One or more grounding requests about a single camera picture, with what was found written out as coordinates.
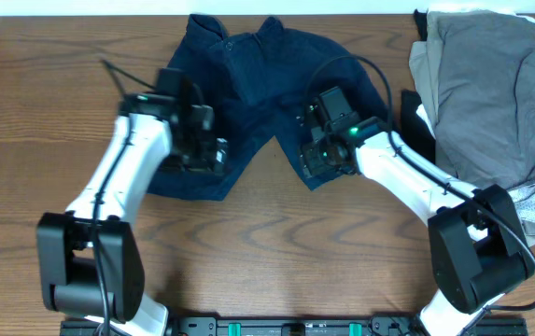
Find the navy blue shorts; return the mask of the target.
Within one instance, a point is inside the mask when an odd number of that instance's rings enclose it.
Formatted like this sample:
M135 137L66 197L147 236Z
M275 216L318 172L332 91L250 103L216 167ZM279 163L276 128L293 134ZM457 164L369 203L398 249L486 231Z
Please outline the navy blue shorts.
M311 139L301 124L304 105L335 86L363 118L387 117L364 68L345 48L324 36L287 28L277 17L266 19L255 33L230 35L219 19L191 14L168 64L200 87L229 155L223 175L157 172L148 192L163 197L223 200L271 138L302 175L298 150Z

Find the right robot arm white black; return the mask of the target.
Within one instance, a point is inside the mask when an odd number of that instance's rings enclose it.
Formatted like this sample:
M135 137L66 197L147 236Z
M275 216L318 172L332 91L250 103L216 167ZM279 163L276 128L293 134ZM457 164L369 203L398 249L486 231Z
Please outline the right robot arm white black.
M305 173L358 173L377 182L426 225L438 290L415 317L380 315L353 335L525 335L520 318L491 318L496 302L535 274L514 203L447 175L406 146L381 119L357 113L301 119L311 139L301 147Z

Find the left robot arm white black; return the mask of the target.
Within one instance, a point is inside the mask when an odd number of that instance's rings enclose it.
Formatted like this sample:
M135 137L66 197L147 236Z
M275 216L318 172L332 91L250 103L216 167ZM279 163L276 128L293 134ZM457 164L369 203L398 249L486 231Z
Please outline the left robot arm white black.
M215 114L195 98L126 94L109 146L87 186L36 227L47 309L91 321L85 335L163 335L167 307L145 292L134 224L162 164L176 173L219 173L227 142Z

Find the black white garment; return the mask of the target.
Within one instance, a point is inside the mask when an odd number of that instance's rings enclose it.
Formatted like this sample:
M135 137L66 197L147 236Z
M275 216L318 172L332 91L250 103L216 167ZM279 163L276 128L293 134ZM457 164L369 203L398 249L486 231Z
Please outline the black white garment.
M401 138L412 150L434 163L436 140L426 121L417 115L421 106L421 98L416 91L401 92Z

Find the grey garment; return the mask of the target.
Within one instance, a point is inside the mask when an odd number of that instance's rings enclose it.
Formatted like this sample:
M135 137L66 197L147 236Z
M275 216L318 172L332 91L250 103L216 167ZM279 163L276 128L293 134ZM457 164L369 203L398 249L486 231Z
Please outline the grey garment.
M432 12L442 42L436 163L479 188L535 183L535 23Z

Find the black mounting rail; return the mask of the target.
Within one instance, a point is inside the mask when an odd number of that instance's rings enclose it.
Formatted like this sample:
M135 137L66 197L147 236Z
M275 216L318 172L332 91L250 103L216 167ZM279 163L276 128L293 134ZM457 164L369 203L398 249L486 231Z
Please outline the black mounting rail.
M93 335L98 323L70 320L61 323L61 336ZM416 336L429 335L416 318L379 315L369 319L277 320L223 319L189 316L168 322L167 336ZM485 318L458 335L528 336L524 318Z

